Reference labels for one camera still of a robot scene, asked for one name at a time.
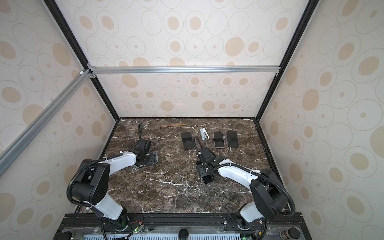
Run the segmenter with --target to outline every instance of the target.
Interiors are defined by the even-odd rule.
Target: wallpaper
[[[51,240],[75,205],[67,184],[97,159],[115,124],[87,80],[0,177],[0,239]]]
[[[56,0],[93,66],[279,65],[307,0]]]
[[[120,117],[254,117],[274,73],[99,74]]]
[[[0,1],[0,154],[80,69],[38,0]]]
[[[314,240],[384,236],[384,1],[325,0],[261,125]]]

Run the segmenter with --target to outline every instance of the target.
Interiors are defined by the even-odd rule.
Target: black smartphone
[[[183,141],[183,146],[185,150],[192,149],[195,147],[192,141],[191,132],[183,132],[181,134],[181,140]]]
[[[227,131],[228,147],[239,147],[239,141],[237,139],[237,132],[228,130]]]
[[[215,148],[224,148],[223,132],[214,132],[214,144]]]

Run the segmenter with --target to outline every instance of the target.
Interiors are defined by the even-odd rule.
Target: smartphone screen
[[[228,147],[239,147],[239,141],[237,139],[236,131],[227,131]]]
[[[215,144],[215,148],[225,147],[223,132],[214,132],[214,144]]]
[[[192,149],[195,147],[193,145],[191,132],[183,132],[181,134],[181,140],[183,141],[183,146],[185,150]]]

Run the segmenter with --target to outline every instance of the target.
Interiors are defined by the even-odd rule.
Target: silver metal bar
[[[89,79],[89,70],[83,70],[44,111],[31,123],[0,156],[0,176],[11,166],[17,157],[28,147],[33,139],[41,132],[46,124],[54,117],[61,107],[68,101],[80,85]]]
[[[92,67],[95,74],[116,73],[278,73],[280,66],[188,66],[188,67]]]

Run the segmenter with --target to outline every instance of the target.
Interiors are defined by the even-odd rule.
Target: brown marble surface
[[[106,156],[135,143],[139,122],[144,127],[142,138],[156,143],[154,152],[159,155],[159,163],[139,169],[127,167],[110,176],[108,192],[128,212],[226,212],[225,208],[236,212],[253,200],[246,187],[221,176],[204,184],[196,171],[196,151],[184,150],[180,135],[190,131],[201,139],[200,128],[205,127],[211,139],[202,141],[203,146],[217,156],[225,155],[235,163],[262,170],[269,166],[252,119],[122,119]],[[159,128],[172,123],[187,126]],[[227,130],[237,131],[239,148],[227,147]],[[214,131],[223,132],[225,148],[214,148]]]

